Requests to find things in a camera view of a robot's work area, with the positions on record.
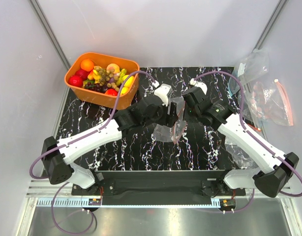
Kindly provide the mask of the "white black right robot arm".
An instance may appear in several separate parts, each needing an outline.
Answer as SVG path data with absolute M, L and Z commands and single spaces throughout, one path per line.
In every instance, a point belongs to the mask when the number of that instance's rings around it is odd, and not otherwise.
M 237 144 L 257 165 L 255 169 L 233 169 L 217 182 L 219 193 L 228 195 L 237 188 L 257 188 L 274 198 L 292 177 L 299 158 L 285 154 L 269 144 L 240 119 L 240 115 L 224 101 L 212 103 L 200 87 L 183 93 L 184 120 L 198 122 L 223 134 Z

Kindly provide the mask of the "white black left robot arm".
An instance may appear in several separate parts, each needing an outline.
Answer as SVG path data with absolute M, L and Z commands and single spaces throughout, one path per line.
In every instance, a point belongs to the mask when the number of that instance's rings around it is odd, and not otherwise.
M 117 111 L 111 120 L 69 138 L 56 141 L 50 137 L 44 141 L 46 155 L 42 162 L 52 185 L 70 182 L 93 195 L 99 191 L 98 178 L 90 169 L 75 163 L 75 160 L 87 152 L 107 143 L 120 140 L 140 129 L 159 124 L 172 127 L 178 120 L 177 104 L 151 95 L 124 110 Z

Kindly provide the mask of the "yellow lemon large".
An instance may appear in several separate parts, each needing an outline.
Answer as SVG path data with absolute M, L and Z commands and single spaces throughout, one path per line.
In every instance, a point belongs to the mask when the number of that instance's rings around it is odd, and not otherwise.
M 122 84 L 124 84 L 124 87 L 130 88 L 134 82 L 134 76 L 124 75 L 122 77 Z

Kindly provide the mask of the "clear zip bag orange zipper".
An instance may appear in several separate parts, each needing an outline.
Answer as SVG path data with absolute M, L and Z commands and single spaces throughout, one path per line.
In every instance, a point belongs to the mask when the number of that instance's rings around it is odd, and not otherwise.
M 182 97 L 175 97 L 169 99 L 169 102 L 171 103 L 167 114 L 167 125 L 157 124 L 153 136 L 156 141 L 176 144 L 186 128 L 186 122 L 183 120 L 185 101 Z

